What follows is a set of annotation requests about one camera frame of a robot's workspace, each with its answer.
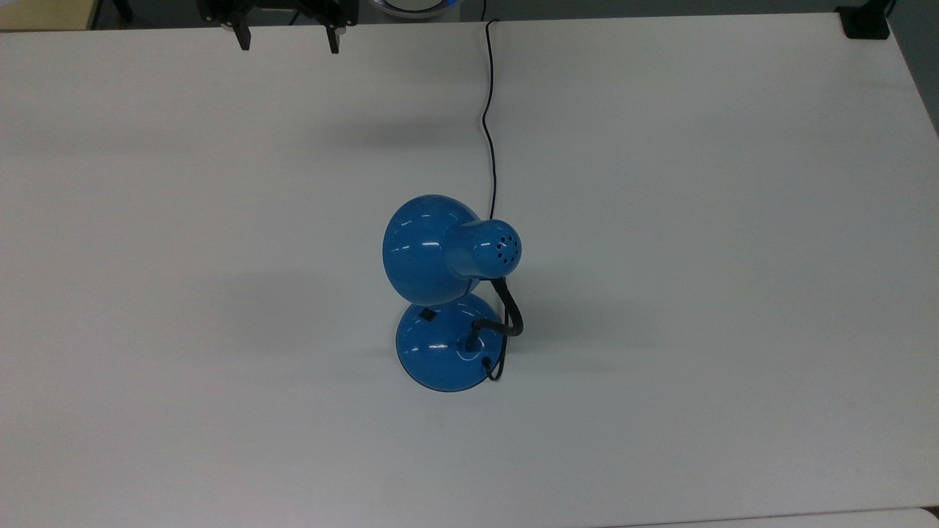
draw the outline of lamp base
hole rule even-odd
[[[495,365],[502,347],[501,334],[483,329],[474,351],[467,351],[472,322],[482,318],[498,320],[492,308],[472,294],[436,306],[412,304],[398,324],[401,366],[435,391],[453,393],[478,385],[485,380],[483,358]]]

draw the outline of black cable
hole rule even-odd
[[[505,313],[502,314],[502,320],[509,320],[509,309],[505,309]],[[499,372],[495,376],[492,374],[492,368],[489,366],[489,358],[483,358],[483,368],[485,369],[485,376],[493,381],[498,381],[502,377],[502,368],[505,367],[505,348],[509,344],[509,336],[506,334],[502,335],[502,348],[499,351],[499,358],[496,359],[496,365],[499,366]]]
[[[485,22],[485,10],[486,10],[486,0],[483,0],[483,13],[480,15],[480,22]],[[489,56],[489,94],[485,99],[485,109],[483,110],[483,131],[485,132],[485,140],[489,144],[489,160],[492,162],[492,198],[489,201],[489,220],[492,220],[496,212],[496,196],[498,195],[499,189],[499,177],[496,172],[496,149],[492,144],[492,134],[489,133],[489,127],[486,125],[485,118],[489,115],[489,107],[492,105],[492,91],[493,86],[496,83],[495,67],[494,61],[492,58],[492,37],[489,35],[489,26],[493,23],[498,22],[499,19],[492,19],[485,25],[485,49],[486,53]],[[499,293],[500,298],[502,298],[502,304],[505,306],[505,309],[502,313],[502,320],[504,323],[499,323],[498,321],[490,321],[488,319],[479,319],[473,321],[473,331],[470,333],[472,340],[468,343],[475,341],[475,336],[478,335],[479,331],[483,328],[490,328],[496,330],[502,334],[502,344],[499,351],[499,358],[496,359],[496,367],[493,367],[492,362],[488,357],[483,358],[483,368],[485,369],[485,375],[487,378],[493,381],[498,381],[502,377],[502,370],[505,368],[505,349],[509,344],[509,335],[519,335],[522,331],[522,318],[521,313],[518,312],[518,305],[512,299],[512,294],[509,293],[508,287],[505,285],[505,279],[497,279],[493,281],[493,287]],[[515,325],[515,328],[506,326],[505,323],[509,321],[509,306],[513,306],[513,318],[512,322]]]
[[[493,381],[498,381],[502,376],[502,368],[505,366],[505,349],[508,345],[509,336],[520,335],[525,329],[525,321],[522,320],[522,314],[518,309],[518,304],[516,304],[516,300],[512,298],[512,293],[509,292],[509,288],[505,284],[505,277],[493,279],[491,282],[492,288],[499,294],[499,298],[505,306],[503,320],[506,323],[511,320],[512,326],[490,319],[476,319],[472,322],[472,330],[469,332],[469,337],[467,338],[467,348],[476,343],[479,332],[483,328],[502,334],[501,350],[499,352],[499,358],[496,360],[499,371],[493,375],[493,368],[490,366],[491,361],[489,358],[485,357],[482,360],[486,376]]]
[[[489,201],[489,220],[496,212],[496,190],[499,180],[496,176],[496,149],[492,146],[492,134],[489,133],[489,127],[485,123],[485,117],[489,115],[489,106],[492,104],[492,87],[496,83],[495,68],[492,63],[492,38],[489,37],[489,26],[498,22],[499,19],[492,19],[485,25],[485,47],[489,53],[489,96],[485,99],[485,109],[483,110],[483,132],[485,140],[489,143],[489,159],[492,161],[492,199]]]

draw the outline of black flexible arm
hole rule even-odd
[[[476,341],[479,338],[479,331],[483,328],[487,328],[510,337],[515,337],[516,335],[521,334],[522,330],[525,328],[525,323],[522,321],[522,313],[518,310],[518,304],[516,304],[516,300],[513,299],[512,294],[509,293],[509,287],[506,286],[505,279],[493,279],[491,282],[493,289],[496,290],[496,293],[499,294],[499,298],[502,300],[502,303],[505,304],[505,309],[508,312],[509,319],[512,320],[512,326],[508,326],[490,319],[474,320],[472,322],[472,331],[469,333],[469,337],[467,338],[467,350],[472,350],[475,348]]]

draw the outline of floor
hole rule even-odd
[[[484,0],[464,0],[451,12],[429,21],[468,22],[479,20]],[[101,0],[94,29],[147,29],[157,27],[213,26],[199,17],[195,0],[130,0],[135,17],[130,23],[120,19],[114,3]],[[544,20],[575,18],[651,17],[678,15],[721,15],[749,13],[831,12],[843,4],[859,5],[860,0],[492,0],[486,18],[501,20]],[[289,10],[255,9],[249,25],[287,24]],[[360,23],[402,23],[361,0]],[[299,17],[295,24],[315,23]],[[898,0],[890,16],[903,56],[913,73],[919,94],[939,132],[939,1]]]

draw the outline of power cord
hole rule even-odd
[[[480,16],[480,22],[485,21],[485,9],[486,1],[483,0],[483,14]],[[492,58],[492,37],[489,34],[489,26],[493,23],[498,22],[499,19],[492,19],[485,25],[485,48],[489,56],[489,95],[485,99],[485,109],[483,110],[483,132],[485,132],[485,140],[489,144],[489,160],[491,161],[492,168],[492,198],[489,200],[489,220],[492,220],[496,212],[496,197],[499,190],[499,177],[496,172],[496,149],[492,144],[492,134],[489,133],[489,127],[486,124],[485,118],[489,115],[489,107],[492,105],[492,90],[493,86],[496,83],[496,74],[494,61]],[[502,286],[505,285],[505,280],[501,279]],[[506,323],[509,321],[509,307],[505,301],[502,303],[505,305],[505,309],[502,313],[502,320]],[[499,352],[499,358],[496,360],[496,366],[491,364],[489,358],[483,358],[483,368],[485,369],[485,375],[487,378],[493,381],[498,381],[502,377],[502,369],[505,367],[505,349],[509,344],[509,336],[507,334],[502,334],[502,345]]]
[[[485,132],[485,140],[489,144],[489,160],[492,162],[492,199],[489,201],[489,220],[492,220],[492,216],[496,212],[496,191],[499,186],[499,178],[496,176],[496,149],[492,146],[492,134],[489,133],[489,126],[485,122],[485,118],[489,115],[489,106],[492,104],[492,88],[496,83],[489,26],[498,21],[499,19],[492,19],[485,25],[485,48],[489,54],[489,96],[485,99],[485,109],[483,110],[483,132]]]

